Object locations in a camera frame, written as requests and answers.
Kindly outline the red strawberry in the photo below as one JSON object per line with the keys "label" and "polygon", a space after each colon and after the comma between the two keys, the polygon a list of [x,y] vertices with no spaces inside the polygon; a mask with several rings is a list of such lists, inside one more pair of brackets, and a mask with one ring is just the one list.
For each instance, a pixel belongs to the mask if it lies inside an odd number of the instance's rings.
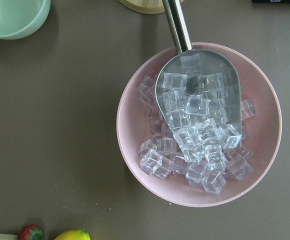
{"label": "red strawberry", "polygon": [[19,233],[19,240],[43,240],[44,232],[35,224],[24,227]]}

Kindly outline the clear ice cubes pile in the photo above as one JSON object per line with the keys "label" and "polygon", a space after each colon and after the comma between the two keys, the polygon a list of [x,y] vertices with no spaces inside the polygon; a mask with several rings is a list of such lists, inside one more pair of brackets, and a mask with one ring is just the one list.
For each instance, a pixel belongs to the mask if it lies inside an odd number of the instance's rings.
{"label": "clear ice cubes pile", "polygon": [[161,180],[183,175],[190,186],[218,195],[227,178],[238,181],[253,171],[245,134],[232,121],[239,90],[236,73],[221,56],[191,51],[173,59],[137,86],[147,105],[151,138],[138,149],[140,169]]}

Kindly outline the yellow lemon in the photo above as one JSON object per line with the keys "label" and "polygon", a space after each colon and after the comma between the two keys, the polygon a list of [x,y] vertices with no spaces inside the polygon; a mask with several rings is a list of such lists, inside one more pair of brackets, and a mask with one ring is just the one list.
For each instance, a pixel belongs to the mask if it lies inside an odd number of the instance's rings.
{"label": "yellow lemon", "polygon": [[83,229],[68,230],[55,237],[54,240],[91,240],[91,236]]}

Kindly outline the wooden cutting board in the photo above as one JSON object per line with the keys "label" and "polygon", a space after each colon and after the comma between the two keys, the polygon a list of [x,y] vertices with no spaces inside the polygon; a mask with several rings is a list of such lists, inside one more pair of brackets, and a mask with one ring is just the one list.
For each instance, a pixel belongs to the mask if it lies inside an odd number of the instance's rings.
{"label": "wooden cutting board", "polygon": [[18,239],[19,239],[18,235],[0,233],[0,240],[18,240]]}

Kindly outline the wooden glass stand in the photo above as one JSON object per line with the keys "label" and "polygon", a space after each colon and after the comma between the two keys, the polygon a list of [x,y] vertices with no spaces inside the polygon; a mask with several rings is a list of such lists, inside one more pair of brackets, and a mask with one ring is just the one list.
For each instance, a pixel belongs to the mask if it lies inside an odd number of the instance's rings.
{"label": "wooden glass stand", "polygon": [[123,6],[141,14],[161,14],[165,12],[162,0],[118,0]]}

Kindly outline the metal ice scoop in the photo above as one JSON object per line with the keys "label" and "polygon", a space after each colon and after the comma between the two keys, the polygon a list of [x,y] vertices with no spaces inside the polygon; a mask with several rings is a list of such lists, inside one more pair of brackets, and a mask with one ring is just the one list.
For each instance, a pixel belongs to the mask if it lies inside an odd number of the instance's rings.
{"label": "metal ice scoop", "polygon": [[182,150],[242,144],[241,86],[234,65],[222,54],[192,46],[181,4],[163,2],[176,54],[155,85],[159,109]]}

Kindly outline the pink bowl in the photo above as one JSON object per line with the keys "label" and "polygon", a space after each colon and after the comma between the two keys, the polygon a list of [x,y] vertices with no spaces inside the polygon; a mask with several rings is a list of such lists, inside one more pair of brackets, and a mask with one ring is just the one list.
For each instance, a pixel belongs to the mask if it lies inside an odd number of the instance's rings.
{"label": "pink bowl", "polygon": [[127,83],[117,110],[116,133],[123,159],[134,177],[156,196],[174,204],[203,208],[222,205],[246,194],[266,175],[277,155],[282,136],[282,113],[277,94],[263,71],[249,58],[229,47],[215,43],[195,42],[195,48],[215,51],[227,57],[235,66],[242,94],[250,98],[256,115],[244,120],[248,139],[243,145],[253,157],[249,160],[252,173],[242,180],[228,179],[218,195],[206,193],[201,186],[189,186],[181,175],[171,174],[160,180],[140,169],[137,150],[141,143],[151,137],[146,106],[138,98],[137,85],[146,75],[175,56],[173,47],[159,52],[147,60]]}

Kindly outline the mint green bowl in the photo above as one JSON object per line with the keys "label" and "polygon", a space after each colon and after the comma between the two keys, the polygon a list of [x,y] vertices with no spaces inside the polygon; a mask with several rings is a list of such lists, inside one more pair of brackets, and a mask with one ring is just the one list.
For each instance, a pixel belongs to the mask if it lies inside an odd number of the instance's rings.
{"label": "mint green bowl", "polygon": [[0,0],[0,39],[16,40],[36,32],[46,21],[50,0]]}

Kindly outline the black framed tray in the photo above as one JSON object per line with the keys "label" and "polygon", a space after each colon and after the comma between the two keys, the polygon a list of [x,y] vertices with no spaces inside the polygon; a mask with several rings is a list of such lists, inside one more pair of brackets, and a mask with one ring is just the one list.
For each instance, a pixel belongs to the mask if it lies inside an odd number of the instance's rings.
{"label": "black framed tray", "polygon": [[290,0],[251,0],[253,3],[290,4]]}

